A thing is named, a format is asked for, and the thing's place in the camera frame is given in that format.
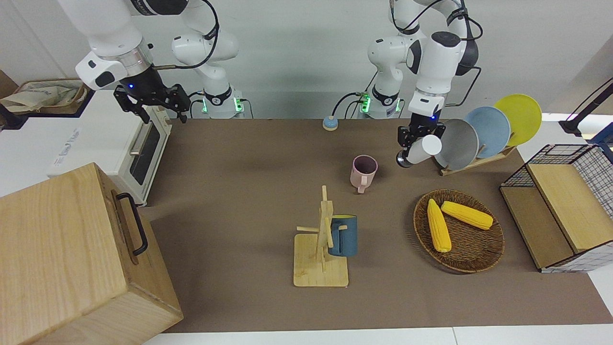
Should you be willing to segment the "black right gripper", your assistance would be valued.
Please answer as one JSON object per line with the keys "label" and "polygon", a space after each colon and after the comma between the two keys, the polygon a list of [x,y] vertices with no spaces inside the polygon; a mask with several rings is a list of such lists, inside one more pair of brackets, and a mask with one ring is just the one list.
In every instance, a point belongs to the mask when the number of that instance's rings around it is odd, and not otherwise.
{"label": "black right gripper", "polygon": [[157,70],[153,67],[135,76],[122,80],[124,88],[114,90],[114,98],[124,112],[132,112],[138,116],[144,124],[149,124],[150,117],[145,111],[145,105],[171,105],[171,109],[177,113],[177,118],[186,124],[189,112],[189,96],[181,85],[167,87]]}

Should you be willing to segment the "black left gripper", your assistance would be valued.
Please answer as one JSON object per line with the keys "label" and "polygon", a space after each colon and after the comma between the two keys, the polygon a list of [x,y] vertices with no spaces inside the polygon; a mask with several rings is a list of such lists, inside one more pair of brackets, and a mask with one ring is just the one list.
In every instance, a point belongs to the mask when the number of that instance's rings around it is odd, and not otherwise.
{"label": "black left gripper", "polygon": [[410,144],[427,135],[442,137],[446,131],[446,125],[439,121],[440,112],[433,115],[420,115],[415,112],[411,115],[411,122],[408,126],[397,128],[397,142],[400,147],[407,149]]}

